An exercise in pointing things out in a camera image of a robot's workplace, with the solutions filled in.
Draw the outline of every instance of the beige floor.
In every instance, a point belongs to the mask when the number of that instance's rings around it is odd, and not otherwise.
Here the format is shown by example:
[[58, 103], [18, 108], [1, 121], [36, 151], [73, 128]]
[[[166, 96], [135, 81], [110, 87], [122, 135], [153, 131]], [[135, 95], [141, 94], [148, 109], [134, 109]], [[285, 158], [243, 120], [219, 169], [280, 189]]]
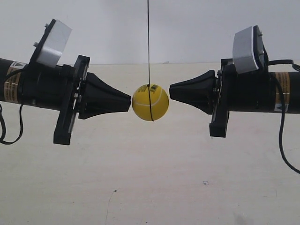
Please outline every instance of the beige floor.
[[[211, 68], [219, 64], [153, 65], [151, 81], [167, 91]], [[147, 65], [90, 71], [130, 95], [147, 83]], [[12, 140], [18, 106], [3, 108]], [[52, 144], [57, 116], [24, 107], [22, 139], [0, 146], [0, 225], [300, 224], [300, 175], [281, 159], [279, 114], [231, 113], [218, 139], [210, 116], [170, 101], [156, 122], [132, 109], [77, 120], [70, 146]], [[299, 132], [300, 116], [288, 115], [284, 146], [298, 167]]]

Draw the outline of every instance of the black cone-shaped nozzle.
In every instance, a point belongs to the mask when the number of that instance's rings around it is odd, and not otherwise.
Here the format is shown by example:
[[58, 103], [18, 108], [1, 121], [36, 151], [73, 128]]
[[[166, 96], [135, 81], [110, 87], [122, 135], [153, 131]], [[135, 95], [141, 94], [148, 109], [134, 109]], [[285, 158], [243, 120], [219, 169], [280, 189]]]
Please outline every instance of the black cone-shaped nozzle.
[[127, 112], [130, 106], [130, 95], [109, 86], [95, 74], [87, 73], [78, 118], [84, 120], [105, 113]]
[[212, 114], [215, 71], [209, 70], [196, 78], [171, 84], [170, 99], [192, 105], [207, 114]]

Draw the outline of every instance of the tennis ball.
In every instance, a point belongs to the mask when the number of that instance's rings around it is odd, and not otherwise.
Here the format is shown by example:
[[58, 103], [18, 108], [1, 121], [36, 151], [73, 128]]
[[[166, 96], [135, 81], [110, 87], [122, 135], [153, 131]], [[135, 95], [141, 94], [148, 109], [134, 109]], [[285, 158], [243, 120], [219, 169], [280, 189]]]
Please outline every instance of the tennis ball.
[[146, 121], [162, 118], [169, 107], [169, 97], [166, 91], [156, 84], [145, 84], [139, 87], [133, 94], [131, 102], [135, 114]]

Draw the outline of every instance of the black cable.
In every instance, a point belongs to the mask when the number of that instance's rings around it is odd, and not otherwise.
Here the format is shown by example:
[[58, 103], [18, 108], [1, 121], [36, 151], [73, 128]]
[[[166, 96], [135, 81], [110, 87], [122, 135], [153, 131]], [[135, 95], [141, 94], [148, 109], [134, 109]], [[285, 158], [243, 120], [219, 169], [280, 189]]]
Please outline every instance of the black cable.
[[147, 0], [147, 7], [148, 7], [148, 94], [149, 94], [149, 105], [150, 105], [150, 115], [151, 115], [151, 119], [153, 120], [153, 116], [152, 116], [152, 107], [151, 107], [151, 97], [150, 97], [150, 28], [149, 28], [149, 0]]
[[[18, 74], [18, 73], [21, 73], [21, 72], [24, 72], [26, 69], [25, 68], [22, 68], [22, 69], [18, 69], [18, 70], [15, 70], [11, 73], [9, 73], [6, 77], [5, 77], [5, 80], [4, 80], [4, 83], [11, 77], [13, 77], [14, 75]], [[23, 104], [21, 104], [20, 106], [20, 109], [19, 109], [19, 116], [20, 116], [20, 133], [19, 133], [19, 136], [12, 142], [7, 142], [4, 140], [5, 136], [6, 136], [6, 124], [5, 124], [5, 121], [4, 121], [4, 118], [3, 118], [3, 108], [2, 108], [2, 105], [0, 104], [0, 124], [1, 124], [1, 127], [2, 127], [2, 134], [1, 134], [1, 137], [0, 137], [0, 143], [2, 144], [5, 144], [5, 145], [11, 145], [11, 144], [14, 144], [16, 143], [17, 141], [19, 141], [23, 135], [23, 119], [22, 119], [22, 109], [23, 109]]]
[[[269, 65], [279, 65], [279, 64], [292, 64], [292, 67], [295, 70], [300, 71], [300, 66], [297, 65], [297, 64], [294, 64], [293, 60], [274, 60], [274, 61], [269, 62]], [[281, 106], [282, 106], [282, 109], [281, 109], [281, 122], [280, 122], [280, 128], [279, 128], [279, 149], [280, 149], [280, 154], [281, 154], [281, 157], [282, 157], [283, 161], [288, 165], [288, 167], [290, 167], [296, 173], [300, 174], [300, 170], [296, 169], [291, 163], [289, 163], [289, 161], [285, 157], [285, 152], [284, 152], [283, 143], [282, 143], [283, 128], [284, 128], [284, 123], [285, 123], [285, 97], [284, 97], [282, 87], [280, 85], [279, 80], [275, 77], [274, 74], [272, 74], [271, 77], [275, 81], [275, 84], [278, 88], [278, 91], [279, 91], [279, 94], [280, 94]]]

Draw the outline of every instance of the yellow tennis ball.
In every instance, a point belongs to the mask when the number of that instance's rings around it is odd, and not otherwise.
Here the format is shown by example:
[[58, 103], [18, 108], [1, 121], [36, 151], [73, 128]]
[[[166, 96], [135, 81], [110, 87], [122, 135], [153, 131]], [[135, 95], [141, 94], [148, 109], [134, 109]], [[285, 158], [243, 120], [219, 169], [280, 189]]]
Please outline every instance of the yellow tennis ball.
[[148, 84], [139, 87], [132, 96], [132, 108], [142, 120], [158, 120], [165, 115], [168, 107], [169, 97], [166, 91], [156, 84], [150, 84], [150, 97]]

